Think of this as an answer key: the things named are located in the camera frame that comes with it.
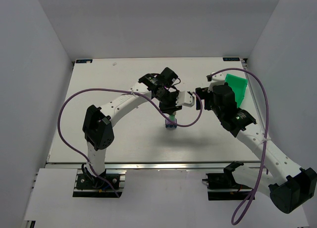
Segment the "purple house-shaped block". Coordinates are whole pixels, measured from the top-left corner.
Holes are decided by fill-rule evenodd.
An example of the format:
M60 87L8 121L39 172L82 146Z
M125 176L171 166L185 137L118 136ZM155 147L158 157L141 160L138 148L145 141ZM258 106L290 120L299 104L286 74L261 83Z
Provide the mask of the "purple house-shaped block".
M177 125L177 119L175 119L174 121L170 119L165 119L165 123Z

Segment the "dark blue bridge block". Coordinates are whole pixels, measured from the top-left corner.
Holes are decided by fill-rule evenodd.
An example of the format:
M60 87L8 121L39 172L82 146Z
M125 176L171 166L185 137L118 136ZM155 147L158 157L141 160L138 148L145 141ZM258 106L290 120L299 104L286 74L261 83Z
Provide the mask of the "dark blue bridge block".
M174 124L168 124L168 123L165 123L165 127L166 127L167 129L176 129L176 128L177 128L176 125L174 125Z

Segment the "green plastic bin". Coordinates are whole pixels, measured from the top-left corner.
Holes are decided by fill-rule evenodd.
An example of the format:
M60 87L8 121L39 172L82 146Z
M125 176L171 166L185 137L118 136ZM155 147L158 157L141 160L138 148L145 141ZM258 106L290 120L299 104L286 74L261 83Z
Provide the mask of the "green plastic bin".
M248 80L235 75L226 74L225 82L232 88L235 93L237 107L240 107L245 96Z

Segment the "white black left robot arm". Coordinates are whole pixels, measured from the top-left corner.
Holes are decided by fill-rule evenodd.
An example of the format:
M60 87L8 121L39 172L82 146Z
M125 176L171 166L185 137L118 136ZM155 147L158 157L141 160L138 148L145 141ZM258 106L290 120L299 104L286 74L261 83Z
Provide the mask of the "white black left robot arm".
M83 124L83 132L88 146L89 163L84 173L96 180L97 176L105 174L106 148L114 141L113 127L116 123L137 108L147 102L140 93L149 99L156 98L159 101L159 109L168 114L168 118L176 122L176 111L182 109L176 105L179 90L170 92L173 83L178 79L177 74L166 67L160 74L146 74L131 88L134 94L123 93L115 100L101 106L91 105L88 107Z

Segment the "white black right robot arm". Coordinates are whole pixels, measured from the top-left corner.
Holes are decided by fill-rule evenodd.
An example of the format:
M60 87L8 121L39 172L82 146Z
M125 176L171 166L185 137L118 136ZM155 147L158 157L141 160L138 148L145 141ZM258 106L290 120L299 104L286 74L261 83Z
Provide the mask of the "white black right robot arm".
M222 127L247 146L269 170L258 185L259 192L268 196L283 213L289 214L314 195L317 174L312 168L304 169L286 156L257 125L255 118L237 107L235 94L228 83L208 88L196 88L196 94L204 101L196 103L196 109L211 110Z

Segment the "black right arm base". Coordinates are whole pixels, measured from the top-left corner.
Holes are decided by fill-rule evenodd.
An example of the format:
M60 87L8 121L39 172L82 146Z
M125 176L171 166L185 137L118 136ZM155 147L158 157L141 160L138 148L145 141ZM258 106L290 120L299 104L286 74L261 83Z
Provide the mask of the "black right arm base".
M243 201L252 188L239 184L233 178L233 172L244 163L234 161L223 169L222 173L208 173L202 183L208 189L208 201Z

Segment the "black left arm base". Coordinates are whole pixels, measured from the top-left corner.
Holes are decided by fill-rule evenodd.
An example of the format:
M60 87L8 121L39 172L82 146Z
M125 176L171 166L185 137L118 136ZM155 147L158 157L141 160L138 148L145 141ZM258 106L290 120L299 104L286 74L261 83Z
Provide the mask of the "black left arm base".
M86 168L85 164L81 166L81 172L77 173L73 197L77 198L119 198L123 192L123 177L121 174L109 174L106 170L100 174L100 177L108 182L95 177Z

